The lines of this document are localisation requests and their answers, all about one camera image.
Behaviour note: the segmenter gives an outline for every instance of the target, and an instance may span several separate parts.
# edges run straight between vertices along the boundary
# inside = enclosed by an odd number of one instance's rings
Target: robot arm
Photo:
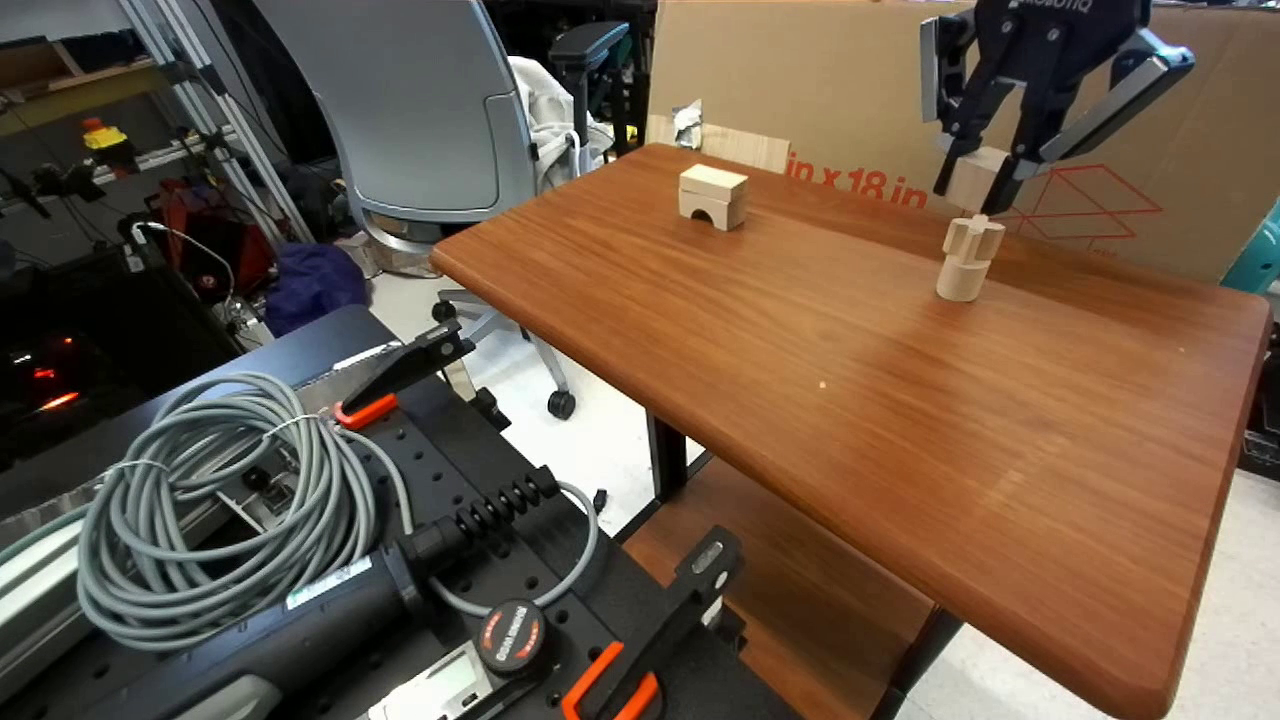
[[[955,160],[983,146],[999,102],[1025,85],[1012,147],[981,214],[1003,214],[1041,164],[1105,146],[1165,88],[1194,72],[1190,49],[1151,28],[1151,0],[978,0],[973,11],[919,28],[923,117],[940,122],[948,155],[933,193],[952,189]],[[1064,128],[1079,80],[1113,61],[1113,93]]]

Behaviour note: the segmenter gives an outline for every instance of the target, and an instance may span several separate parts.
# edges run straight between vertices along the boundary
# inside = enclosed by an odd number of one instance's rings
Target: coiled cable
[[[216,376],[180,390],[99,476],[78,549],[79,614],[130,650],[180,653],[367,555],[380,524],[356,450],[386,465],[411,533],[397,461],[336,422],[310,416],[287,383]],[[296,474],[281,521],[237,544],[191,549],[184,510],[271,457]]]

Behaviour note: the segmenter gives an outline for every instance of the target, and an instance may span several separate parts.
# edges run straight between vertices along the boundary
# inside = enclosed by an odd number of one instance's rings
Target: chair backrest
[[[256,0],[317,93],[353,205],[478,225],[541,189],[485,0]]]

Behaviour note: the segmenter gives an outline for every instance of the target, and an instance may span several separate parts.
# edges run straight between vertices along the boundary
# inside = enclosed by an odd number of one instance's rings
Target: gray chair
[[[256,0],[319,102],[353,218],[397,254],[430,254],[440,230],[481,225],[544,189],[508,52],[485,0]],[[573,38],[585,72],[626,24]],[[504,316],[467,329],[481,343]],[[559,356],[534,340],[573,416]]]

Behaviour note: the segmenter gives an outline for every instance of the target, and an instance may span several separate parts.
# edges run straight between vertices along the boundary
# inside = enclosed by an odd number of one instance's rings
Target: wooden table
[[[1025,240],[940,304],[943,218],[753,173],[721,237],[675,218],[691,160],[631,151],[431,260],[1097,708],[1165,717],[1269,309]]]

